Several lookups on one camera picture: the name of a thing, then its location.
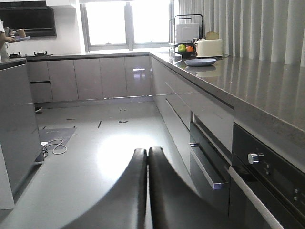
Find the dish rack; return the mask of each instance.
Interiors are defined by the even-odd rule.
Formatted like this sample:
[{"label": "dish rack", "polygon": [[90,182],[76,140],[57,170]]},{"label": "dish rack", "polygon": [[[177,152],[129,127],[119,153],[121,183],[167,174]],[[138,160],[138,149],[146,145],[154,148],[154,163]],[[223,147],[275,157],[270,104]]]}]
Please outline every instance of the dish rack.
[{"label": "dish rack", "polygon": [[170,19],[170,28],[174,27],[173,34],[170,34],[170,52],[174,52],[180,54],[183,58],[189,58],[191,55],[196,54],[196,47],[194,46],[193,42],[183,43],[184,45],[190,45],[194,47],[194,52],[178,52],[176,49],[180,43],[176,42],[176,20],[193,20],[191,16],[199,16],[201,17],[201,26],[199,26],[199,39],[203,38],[204,34],[204,21],[202,14],[180,14],[176,15],[174,18]]}]

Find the person's arm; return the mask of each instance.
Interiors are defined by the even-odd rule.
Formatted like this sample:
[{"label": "person's arm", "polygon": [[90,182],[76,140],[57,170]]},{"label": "person's arm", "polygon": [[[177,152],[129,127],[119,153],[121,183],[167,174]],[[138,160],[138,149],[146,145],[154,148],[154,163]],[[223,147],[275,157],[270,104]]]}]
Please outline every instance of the person's arm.
[{"label": "person's arm", "polygon": [[5,42],[5,33],[4,32],[0,32],[0,49],[3,47],[4,42]]},{"label": "person's arm", "polygon": [[15,42],[17,42],[16,39],[13,38],[13,37],[5,37],[5,41],[7,43],[15,43]]}]

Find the gray floor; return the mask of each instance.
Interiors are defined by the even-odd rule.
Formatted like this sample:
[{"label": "gray floor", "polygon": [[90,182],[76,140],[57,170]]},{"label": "gray floor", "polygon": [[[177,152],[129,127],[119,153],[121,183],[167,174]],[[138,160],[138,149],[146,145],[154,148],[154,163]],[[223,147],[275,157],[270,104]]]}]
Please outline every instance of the gray floor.
[{"label": "gray floor", "polygon": [[[162,146],[193,189],[186,167],[154,102],[44,109],[39,129],[73,128],[62,155],[49,153],[1,229],[59,229],[112,187],[134,149]],[[152,228],[149,215],[146,228]]]}]

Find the toaster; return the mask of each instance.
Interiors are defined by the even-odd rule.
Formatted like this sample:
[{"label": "toaster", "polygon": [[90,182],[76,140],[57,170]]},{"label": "toaster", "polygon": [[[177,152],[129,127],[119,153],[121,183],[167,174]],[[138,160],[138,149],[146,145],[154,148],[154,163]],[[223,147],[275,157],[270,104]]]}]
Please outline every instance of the toaster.
[{"label": "toaster", "polygon": [[205,40],[196,41],[197,57],[220,57],[223,55],[223,40]]}]

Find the gas burner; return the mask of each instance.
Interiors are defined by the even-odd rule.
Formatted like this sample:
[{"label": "gas burner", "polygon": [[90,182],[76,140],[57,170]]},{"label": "gas burner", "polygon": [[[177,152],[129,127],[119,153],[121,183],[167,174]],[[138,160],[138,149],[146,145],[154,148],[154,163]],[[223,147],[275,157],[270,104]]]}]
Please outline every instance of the gas burner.
[{"label": "gas burner", "polygon": [[20,53],[20,52],[18,52],[17,54],[12,53],[12,54],[10,55],[10,58],[19,58],[19,57],[21,57],[21,53]]},{"label": "gas burner", "polygon": [[44,52],[34,52],[34,56],[48,56],[47,51]]}]

